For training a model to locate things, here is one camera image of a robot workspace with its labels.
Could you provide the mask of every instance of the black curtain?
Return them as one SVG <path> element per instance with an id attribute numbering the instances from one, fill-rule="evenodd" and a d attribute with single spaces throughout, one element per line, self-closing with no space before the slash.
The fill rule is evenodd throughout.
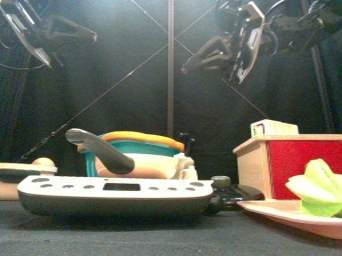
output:
<path id="1" fill-rule="evenodd" d="M 266 11 L 277 1 L 256 2 Z M 193 157 L 202 179 L 229 175 L 237 182 L 233 149 L 250 138 L 250 123 L 268 117 L 298 124 L 301 133 L 329 131 L 311 50 L 262 56 L 234 88 L 220 72 L 181 73 L 188 58 L 220 33 L 216 4 L 176 1 L 174 137 L 188 132 L 197 139 Z M 294 0 L 284 8 L 297 14 L 301 7 Z M 61 175 L 78 176 L 86 175 L 85 156 L 66 141 L 69 128 L 168 135 L 169 1 L 63 0 L 54 13 L 97 31 L 99 40 L 63 56 L 65 67 L 29 73 L 2 161 L 18 161 L 51 137 L 25 161 L 47 156 Z M 340 93 L 335 89 L 332 97 Z"/>

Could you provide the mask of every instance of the toy kitchen item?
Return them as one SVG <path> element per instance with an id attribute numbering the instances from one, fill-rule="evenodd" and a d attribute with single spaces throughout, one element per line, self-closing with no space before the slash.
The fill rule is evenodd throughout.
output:
<path id="1" fill-rule="evenodd" d="M 18 190 L 25 209 L 38 215 L 165 218 L 201 214 L 210 204 L 212 183 L 210 180 L 30 176 Z"/>
<path id="2" fill-rule="evenodd" d="M 98 137 L 70 129 L 67 140 L 86 154 L 90 177 L 198 179 L 185 144 L 169 137 L 140 132 L 111 132 Z"/>
<path id="3" fill-rule="evenodd" d="M 0 200 L 18 200 L 18 184 L 30 175 L 53 176 L 55 166 L 0 163 Z"/>
<path id="4" fill-rule="evenodd" d="M 260 189 L 266 199 L 298 199 L 286 183 L 290 177 L 304 174 L 311 160 L 323 158 L 342 174 L 342 135 L 258 135 L 233 152 L 240 184 Z"/>
<path id="5" fill-rule="evenodd" d="M 257 135 L 297 135 L 298 126 L 280 121 L 265 119 L 252 123 L 252 137 Z"/>

